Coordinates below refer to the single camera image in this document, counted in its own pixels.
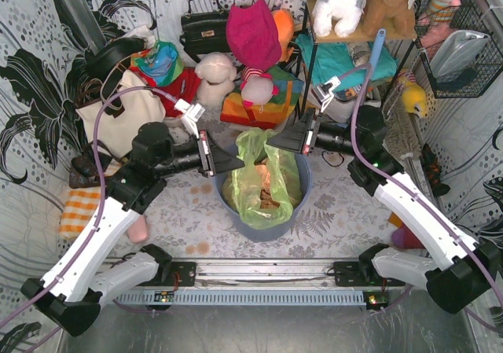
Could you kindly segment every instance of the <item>white teddy bear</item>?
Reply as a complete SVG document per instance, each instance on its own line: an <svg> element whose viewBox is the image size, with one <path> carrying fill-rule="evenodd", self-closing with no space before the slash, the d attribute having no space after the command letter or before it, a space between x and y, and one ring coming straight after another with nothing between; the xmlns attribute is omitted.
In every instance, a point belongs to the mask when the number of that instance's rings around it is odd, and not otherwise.
<svg viewBox="0 0 503 353"><path fill-rule="evenodd" d="M313 10L314 33L317 37L330 35L334 18L338 20L334 28L336 35L347 37L356 30L365 2L366 0L317 0Z"/></svg>
<svg viewBox="0 0 503 353"><path fill-rule="evenodd" d="M197 101L210 108L222 105L226 95L234 90L237 70L224 53L210 53L196 65L196 75L201 78Z"/></svg>

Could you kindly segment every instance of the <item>floral wallpaper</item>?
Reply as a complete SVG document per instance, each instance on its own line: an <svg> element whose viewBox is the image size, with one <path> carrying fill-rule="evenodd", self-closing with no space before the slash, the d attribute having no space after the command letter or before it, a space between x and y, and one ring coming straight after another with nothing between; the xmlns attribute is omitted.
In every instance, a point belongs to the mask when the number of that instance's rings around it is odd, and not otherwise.
<svg viewBox="0 0 503 353"><path fill-rule="evenodd" d="M94 11L105 37L123 35L109 19L135 0L104 0ZM57 238L70 160L86 143L73 107L86 81L86 43L61 0L0 0L0 318L17 308L27 277L41 277L68 247ZM0 351L30 347L53 328L33 308L9 323Z"/></svg>
<svg viewBox="0 0 503 353"><path fill-rule="evenodd" d="M420 69L421 86L428 79ZM458 226L503 249L503 78L478 99L435 100L420 131L439 158L446 215Z"/></svg>

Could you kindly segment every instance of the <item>teal cloth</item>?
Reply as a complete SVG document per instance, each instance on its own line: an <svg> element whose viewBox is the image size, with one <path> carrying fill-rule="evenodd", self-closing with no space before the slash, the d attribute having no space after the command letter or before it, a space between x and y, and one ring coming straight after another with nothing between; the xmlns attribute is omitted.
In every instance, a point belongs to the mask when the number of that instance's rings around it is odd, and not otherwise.
<svg viewBox="0 0 503 353"><path fill-rule="evenodd" d="M302 57L306 62L306 66L309 68L313 41L308 35L299 35L296 42L302 50ZM346 44L318 44L311 84L327 83L333 76L340 76L350 71L352 68L354 68L353 61L347 52ZM390 52L388 52L386 48L383 48L372 80L393 76L396 72L396 68L396 60L390 55ZM365 70L355 72L343 79L336 90L347 90L348 88L362 84L364 78Z"/></svg>

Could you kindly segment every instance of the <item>white tote bag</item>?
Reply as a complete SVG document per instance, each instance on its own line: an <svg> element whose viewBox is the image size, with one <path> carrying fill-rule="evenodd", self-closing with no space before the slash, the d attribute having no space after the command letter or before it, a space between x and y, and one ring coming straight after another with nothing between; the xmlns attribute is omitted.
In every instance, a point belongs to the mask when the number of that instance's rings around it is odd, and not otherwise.
<svg viewBox="0 0 503 353"><path fill-rule="evenodd" d="M135 86L145 86L143 79L131 70L126 70L119 83L119 91ZM114 117L103 113L100 118L98 137L113 155L122 158L132 149L131 142L138 134L138 129L144 123L162 122L166 110L159 97L149 90L131 91L120 97L124 112ZM94 121L103 104L100 102L85 105L77 109L77 113L84 121L87 140L94 140Z"/></svg>

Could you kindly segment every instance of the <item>brown teddy bear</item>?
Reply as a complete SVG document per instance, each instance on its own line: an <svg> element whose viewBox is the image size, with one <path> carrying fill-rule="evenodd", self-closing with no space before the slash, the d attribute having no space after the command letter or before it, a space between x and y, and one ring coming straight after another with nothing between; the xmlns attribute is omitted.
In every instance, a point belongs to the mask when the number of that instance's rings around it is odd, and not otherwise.
<svg viewBox="0 0 503 353"><path fill-rule="evenodd" d="M363 31L374 36L382 28L385 18L392 18L396 31L400 35L414 35L416 19L413 9L409 9L409 0L367 0L363 19Z"/></svg>

